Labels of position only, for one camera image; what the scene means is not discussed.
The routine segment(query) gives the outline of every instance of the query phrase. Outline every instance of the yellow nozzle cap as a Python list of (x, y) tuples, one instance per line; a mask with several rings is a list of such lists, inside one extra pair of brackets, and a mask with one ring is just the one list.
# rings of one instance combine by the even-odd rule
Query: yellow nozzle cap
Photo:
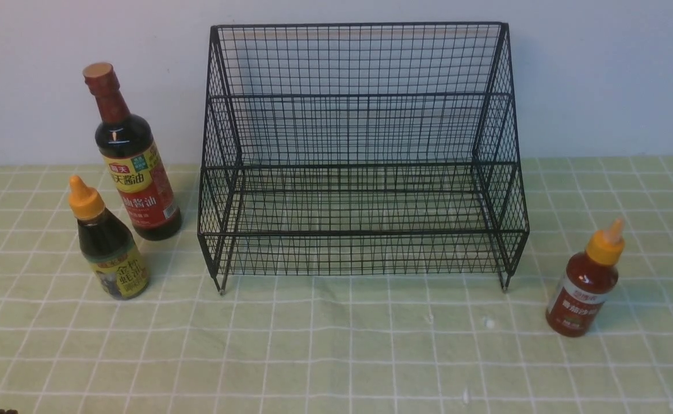
[(587, 256), (600, 265), (612, 266), (618, 263), (625, 248), (623, 226), (623, 219), (618, 217), (609, 228), (596, 231), (584, 249)]
[(71, 195), (68, 204), (78, 220), (89, 220), (102, 214), (106, 205), (97, 189), (86, 186), (78, 175), (71, 176)]

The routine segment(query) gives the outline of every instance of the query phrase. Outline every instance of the sauce bottle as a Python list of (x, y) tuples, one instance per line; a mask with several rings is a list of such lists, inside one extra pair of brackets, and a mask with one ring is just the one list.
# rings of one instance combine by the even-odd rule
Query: sauce bottle
[(546, 321), (564, 336), (582, 336), (618, 283), (615, 264), (623, 253), (621, 236), (623, 220), (618, 218), (610, 228), (599, 230), (566, 267), (557, 291), (546, 309)]
[(175, 203), (150, 125), (129, 112), (110, 63), (89, 65), (83, 69), (83, 76), (102, 117), (95, 132), (97, 146), (132, 227), (147, 240), (169, 238), (181, 228), (181, 210)]
[(68, 204), (78, 221), (83, 256), (112, 298), (136, 297), (147, 288), (150, 273), (132, 233), (106, 208), (98, 191), (87, 187), (78, 175), (71, 176), (70, 181)]

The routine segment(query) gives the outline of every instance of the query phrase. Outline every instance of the red label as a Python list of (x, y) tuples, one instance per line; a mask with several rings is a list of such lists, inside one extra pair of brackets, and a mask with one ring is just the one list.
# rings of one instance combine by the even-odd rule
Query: red label
[(137, 227), (153, 228), (165, 223), (178, 210), (170, 189), (165, 168), (161, 164), (154, 168), (159, 174), (152, 174), (152, 183), (144, 190), (119, 192), (121, 202), (127, 209), (129, 219)]
[(113, 173), (129, 174), (129, 168), (126, 165), (121, 165), (119, 163), (109, 164), (109, 170), (111, 170)]
[(549, 303), (549, 317), (563, 327), (586, 331), (607, 299), (579, 289), (565, 275), (557, 286), (557, 293)]
[(133, 157), (105, 160), (132, 224), (155, 228), (178, 211), (155, 144)]

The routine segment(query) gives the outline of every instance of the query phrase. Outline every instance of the yellow label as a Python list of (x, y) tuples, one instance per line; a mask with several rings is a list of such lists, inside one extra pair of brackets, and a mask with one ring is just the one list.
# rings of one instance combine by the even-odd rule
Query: yellow label
[(147, 286), (150, 272), (147, 271), (142, 255), (134, 241), (114, 254), (103, 259), (86, 257), (91, 269), (99, 278), (106, 293), (116, 299), (129, 299)]
[(150, 186), (152, 183), (150, 172), (160, 164), (160, 154), (155, 143), (134, 157), (103, 158), (116, 188), (127, 193), (142, 191)]

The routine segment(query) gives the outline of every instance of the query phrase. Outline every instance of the metal mesh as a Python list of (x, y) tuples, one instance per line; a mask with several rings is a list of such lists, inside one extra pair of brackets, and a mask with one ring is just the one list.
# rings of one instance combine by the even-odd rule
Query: metal mesh
[(199, 234), (217, 288), (302, 272), (507, 288), (529, 232), (507, 24), (214, 26), (209, 57)]

